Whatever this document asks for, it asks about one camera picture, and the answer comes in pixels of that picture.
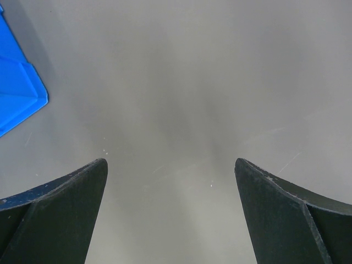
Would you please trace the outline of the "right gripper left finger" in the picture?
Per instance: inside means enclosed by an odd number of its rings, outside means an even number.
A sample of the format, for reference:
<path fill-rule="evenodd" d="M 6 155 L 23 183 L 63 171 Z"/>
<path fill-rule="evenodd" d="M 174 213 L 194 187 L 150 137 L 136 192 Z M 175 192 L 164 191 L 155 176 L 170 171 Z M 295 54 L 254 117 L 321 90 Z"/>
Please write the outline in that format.
<path fill-rule="evenodd" d="M 85 263 L 108 176 L 104 158 L 1 199 L 1 263 Z"/>

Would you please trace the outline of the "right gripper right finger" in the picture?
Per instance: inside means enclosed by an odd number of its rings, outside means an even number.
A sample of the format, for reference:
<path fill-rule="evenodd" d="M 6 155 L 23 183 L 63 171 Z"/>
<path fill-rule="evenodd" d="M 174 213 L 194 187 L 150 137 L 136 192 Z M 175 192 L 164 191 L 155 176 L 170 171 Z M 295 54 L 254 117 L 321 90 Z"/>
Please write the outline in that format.
<path fill-rule="evenodd" d="M 351 205 L 238 158 L 235 178 L 257 263 L 351 263 Z"/>

